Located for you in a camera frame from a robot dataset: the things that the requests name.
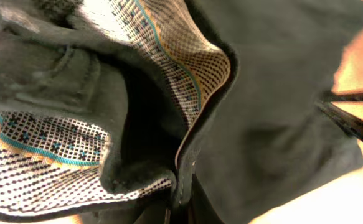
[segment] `woven fabric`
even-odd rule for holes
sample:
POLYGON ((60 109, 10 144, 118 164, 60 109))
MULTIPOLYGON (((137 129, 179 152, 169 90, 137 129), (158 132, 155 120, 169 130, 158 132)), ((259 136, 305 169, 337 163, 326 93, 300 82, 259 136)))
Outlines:
MULTIPOLYGON (((181 0, 35 3, 50 19, 66 16, 75 29, 94 27, 158 64, 164 70, 158 75, 166 77, 189 127, 230 73, 227 56, 204 38, 181 0)), ((9 20, 18 18, 5 11, 9 20)), ((27 21, 16 22, 32 27, 27 21)), ((170 187, 170 180, 159 179, 133 192, 106 192, 99 170, 110 145, 110 135, 94 124, 0 111, 0 212, 42 215, 135 200, 170 187)))

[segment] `blue stripe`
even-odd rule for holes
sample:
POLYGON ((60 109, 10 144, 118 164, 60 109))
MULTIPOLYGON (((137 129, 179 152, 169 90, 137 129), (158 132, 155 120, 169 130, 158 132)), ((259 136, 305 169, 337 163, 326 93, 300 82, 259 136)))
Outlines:
MULTIPOLYGON (((0 125, 2 125, 2 117, 0 116, 0 125)), ((22 144, 20 142, 17 142, 13 139, 10 139, 9 137, 7 137, 5 134, 0 133, 0 139, 2 141, 4 141, 5 143, 9 144, 10 146, 14 146, 16 148, 31 152, 31 153, 36 153, 39 154, 41 156, 45 156, 48 157, 50 159, 53 159, 57 162, 60 162, 62 164, 68 164, 68 165, 74 165, 74 166, 97 166, 100 165, 99 162, 86 162, 86 161, 77 161, 77 160, 73 160, 73 159, 66 159, 63 158, 61 156, 58 156, 52 152, 43 150, 43 149, 39 149, 36 147, 32 147, 32 146, 27 146, 25 144, 22 144)))
POLYGON ((178 64, 178 65, 179 65, 179 66, 183 69, 183 71, 184 71, 184 72, 185 72, 185 73, 189 76, 189 78, 192 80, 192 82, 194 83, 195 89, 196 89, 196 91, 197 91, 197 93, 198 93, 198 108, 199 108, 199 110, 200 110, 200 109, 201 109, 201 102, 200 102, 200 88, 199 88, 198 83, 196 82, 195 78, 192 76, 191 72, 190 72, 190 71, 188 71, 188 69, 187 69, 185 66, 183 66, 182 64, 180 64, 180 63, 176 62, 175 60, 173 60, 173 58, 171 58, 171 57, 167 54, 167 52, 163 49, 163 47, 162 47, 162 45, 161 45, 161 42, 159 41, 158 33, 156 32, 156 29, 155 29, 155 26, 154 26, 154 24, 153 24, 152 20, 148 17, 148 15, 146 14, 146 12, 145 12, 145 10, 144 10, 143 6, 139 3, 139 1, 138 1, 138 0, 134 0, 134 2, 137 4, 137 6, 138 6, 139 10, 141 10, 141 12, 143 13, 143 15, 144 15, 145 19, 149 22, 149 25, 151 25, 152 30, 154 31, 155 41, 156 41, 156 43, 158 44, 158 47, 162 50, 162 52, 165 54, 165 56, 166 56, 169 60, 171 60, 172 62, 174 62, 174 63, 178 64))

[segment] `patterned lining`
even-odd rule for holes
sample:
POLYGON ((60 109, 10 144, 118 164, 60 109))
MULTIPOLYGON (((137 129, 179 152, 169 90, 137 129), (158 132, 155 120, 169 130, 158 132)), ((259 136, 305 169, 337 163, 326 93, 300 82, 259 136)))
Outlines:
MULTIPOLYGON (((71 3, 80 1, 42 1, 40 8, 62 16, 71 3)), ((182 0, 84 0, 68 20, 76 29, 92 25, 157 63, 189 127, 230 73, 227 56, 204 38, 182 0)), ((163 179, 134 192, 105 192, 99 165, 110 145, 109 134, 93 124, 0 112, 0 212, 41 215, 134 200, 170 187, 163 179)))

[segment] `teal stripe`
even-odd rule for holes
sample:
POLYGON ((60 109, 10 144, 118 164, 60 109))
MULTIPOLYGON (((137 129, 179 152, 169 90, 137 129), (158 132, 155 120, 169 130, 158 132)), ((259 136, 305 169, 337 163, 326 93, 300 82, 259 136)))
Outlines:
MULTIPOLYGON (((2 117, 0 116, 0 125, 2 125, 2 117)), ((55 161, 58 161, 62 164, 68 164, 68 165, 74 165, 74 166, 96 166, 96 165, 100 165, 99 162, 86 162, 86 161, 77 161, 77 160, 73 160, 73 159, 66 159, 63 158, 61 156, 58 156, 52 152, 43 150, 43 149, 39 149, 36 147, 32 147, 32 146, 27 146, 23 143, 17 142, 13 139, 10 139, 9 137, 7 137, 5 134, 0 133, 0 139, 2 141, 4 141, 5 143, 9 144, 10 146, 14 146, 16 148, 19 149, 23 149, 25 151, 31 152, 31 153, 36 153, 39 154, 41 156, 45 156, 48 157, 50 159, 53 159, 55 161)))
MULTIPOLYGON (((154 26, 154 24, 153 24, 153 22, 150 20, 150 18, 148 17, 148 15, 146 14, 146 12, 145 12, 145 10, 144 10, 144 8, 143 8, 143 6, 139 3, 139 1, 138 0, 134 0, 134 2, 137 4, 137 6, 138 6, 138 8, 139 8, 139 10, 141 10, 141 12, 143 13, 143 15, 144 15, 144 17, 145 17, 145 19, 149 22, 149 25, 151 25, 151 27, 152 27, 152 30, 154 31, 154 36, 155 36, 155 41, 156 41, 156 43, 158 44, 158 46, 159 46, 159 48, 162 50, 162 52, 165 54, 165 56, 169 59, 169 60, 171 60, 172 62, 174 62, 174 63, 177 63, 175 60, 173 60, 173 58, 171 58, 170 56, 169 56, 169 54, 167 54, 167 52, 163 49, 163 47, 162 47, 162 45, 161 45, 161 42, 159 41, 159 37, 158 37, 158 33, 156 32, 156 29, 155 29, 155 26, 154 26)), ((198 86, 198 83, 196 82, 196 80, 195 80, 195 78, 192 76, 192 74, 191 74, 191 72, 190 71, 188 71, 188 69, 185 67, 185 66, 183 66, 182 64, 180 64, 180 63, 177 63, 182 69, 183 69, 183 71, 189 76, 189 78, 192 80, 192 82, 194 83, 194 86, 195 86, 195 89, 196 89, 196 91, 197 91, 197 93, 198 93, 198 108, 199 108, 199 110, 201 109, 201 102, 200 102, 200 88, 199 88, 199 86, 198 86)))

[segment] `garment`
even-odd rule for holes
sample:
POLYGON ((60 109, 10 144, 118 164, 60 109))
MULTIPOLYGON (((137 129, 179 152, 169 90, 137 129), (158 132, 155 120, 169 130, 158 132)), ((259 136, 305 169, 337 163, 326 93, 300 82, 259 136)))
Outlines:
POLYGON ((0 220, 247 223, 359 168, 314 101, 362 28, 356 0, 1 0, 0 220))

